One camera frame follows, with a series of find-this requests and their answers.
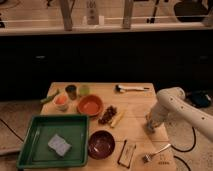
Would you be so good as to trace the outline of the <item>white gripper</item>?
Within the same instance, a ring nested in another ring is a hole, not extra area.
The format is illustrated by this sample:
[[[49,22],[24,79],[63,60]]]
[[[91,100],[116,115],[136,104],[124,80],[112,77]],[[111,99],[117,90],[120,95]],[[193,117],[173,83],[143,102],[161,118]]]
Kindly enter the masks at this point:
[[[152,108],[146,115],[147,123],[150,123],[155,129],[162,125],[165,117],[161,114],[161,111],[157,108]]]

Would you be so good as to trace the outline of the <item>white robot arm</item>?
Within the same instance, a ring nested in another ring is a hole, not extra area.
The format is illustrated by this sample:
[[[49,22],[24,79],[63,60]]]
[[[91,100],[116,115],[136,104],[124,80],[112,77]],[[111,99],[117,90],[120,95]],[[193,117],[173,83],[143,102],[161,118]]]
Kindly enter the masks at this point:
[[[175,113],[213,142],[213,116],[187,104],[182,88],[173,87],[159,90],[156,99],[156,103],[146,116],[146,128],[149,132],[154,133],[155,129],[166,120],[169,113]]]

